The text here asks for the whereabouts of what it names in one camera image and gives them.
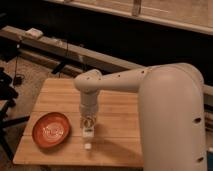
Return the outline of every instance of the wooden tabletop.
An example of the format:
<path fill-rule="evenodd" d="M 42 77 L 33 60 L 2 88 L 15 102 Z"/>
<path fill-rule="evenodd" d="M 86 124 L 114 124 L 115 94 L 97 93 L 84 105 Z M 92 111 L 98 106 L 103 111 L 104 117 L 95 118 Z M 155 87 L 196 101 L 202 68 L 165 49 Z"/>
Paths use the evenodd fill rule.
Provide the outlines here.
<path fill-rule="evenodd" d="M 91 151 L 84 149 L 79 101 L 79 92 L 74 88 L 72 79 L 47 79 L 13 162 L 36 165 L 142 167 L 137 95 L 101 91 L 95 140 Z M 41 116 L 53 111 L 67 116 L 72 133 L 62 144 L 43 151 L 32 139 L 32 128 Z"/>

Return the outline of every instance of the red bowl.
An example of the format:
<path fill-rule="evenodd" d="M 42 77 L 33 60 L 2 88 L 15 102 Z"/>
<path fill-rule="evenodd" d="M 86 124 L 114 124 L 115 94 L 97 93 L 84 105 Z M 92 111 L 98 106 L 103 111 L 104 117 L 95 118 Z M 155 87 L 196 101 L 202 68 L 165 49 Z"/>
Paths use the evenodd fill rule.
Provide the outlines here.
<path fill-rule="evenodd" d="M 54 147 L 70 132 L 69 120 L 64 114 L 51 112 L 42 116 L 33 127 L 33 140 L 41 148 Z"/>

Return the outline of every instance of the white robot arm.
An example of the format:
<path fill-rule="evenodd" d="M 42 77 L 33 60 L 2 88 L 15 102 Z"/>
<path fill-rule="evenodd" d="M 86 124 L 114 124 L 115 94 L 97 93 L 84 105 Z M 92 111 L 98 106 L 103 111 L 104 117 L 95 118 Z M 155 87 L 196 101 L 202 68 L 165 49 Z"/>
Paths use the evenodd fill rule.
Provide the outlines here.
<path fill-rule="evenodd" d="M 144 170 L 207 171 L 203 78 L 193 66 L 153 66 L 105 76 L 91 70 L 76 77 L 75 86 L 81 92 L 85 139 L 94 136 L 100 90 L 138 93 Z"/>

